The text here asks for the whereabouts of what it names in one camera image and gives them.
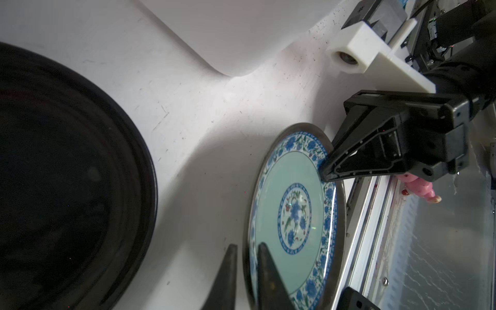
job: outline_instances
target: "scratched surface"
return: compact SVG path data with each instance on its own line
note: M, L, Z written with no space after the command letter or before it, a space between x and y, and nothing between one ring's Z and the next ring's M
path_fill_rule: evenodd
M434 182L439 204L408 196L394 216L371 289L381 309L491 308L495 218L486 171L472 147L470 156L460 175Z
M343 101L371 89L324 50L358 0L248 76L212 70L135 0L4 0L0 40L52 58L115 99L143 135L159 189L147 256L116 309L198 309L226 247L241 246L258 166L275 136L312 122L332 139ZM237 309L247 309L239 253Z

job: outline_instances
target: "decorative plate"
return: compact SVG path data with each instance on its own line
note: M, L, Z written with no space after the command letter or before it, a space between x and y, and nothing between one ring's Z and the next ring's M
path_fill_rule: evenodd
M312 310L320 308L321 300L323 306L331 301L343 255L344 190L342 183L322 182L317 171L331 149L319 128L296 124L267 154L246 231L245 274L252 302L257 301L261 242L269 247L295 309Z

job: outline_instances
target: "pink plastic object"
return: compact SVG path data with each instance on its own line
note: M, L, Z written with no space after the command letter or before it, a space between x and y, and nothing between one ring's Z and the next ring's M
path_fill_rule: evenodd
M396 177L405 183L408 192L423 197L427 199L428 202L438 203L441 201L441 197L436 195L433 190L432 182L428 182L411 173L396 175Z

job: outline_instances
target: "black plate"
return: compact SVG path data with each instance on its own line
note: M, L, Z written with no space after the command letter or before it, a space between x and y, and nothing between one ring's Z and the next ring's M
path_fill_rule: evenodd
M81 75L0 43L0 177L1 308L110 309L157 209L131 119Z

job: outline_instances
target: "white tabletop surface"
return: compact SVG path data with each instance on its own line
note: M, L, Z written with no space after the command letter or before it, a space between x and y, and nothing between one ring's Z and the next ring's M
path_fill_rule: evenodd
M241 245L257 170L285 127L310 122L333 138L343 101L371 89L329 67L324 50L358 0L250 75L227 77L136 0L4 0L0 41L54 59L107 92L153 157L156 227L115 309L199 309L224 251L239 245L237 308L248 309Z

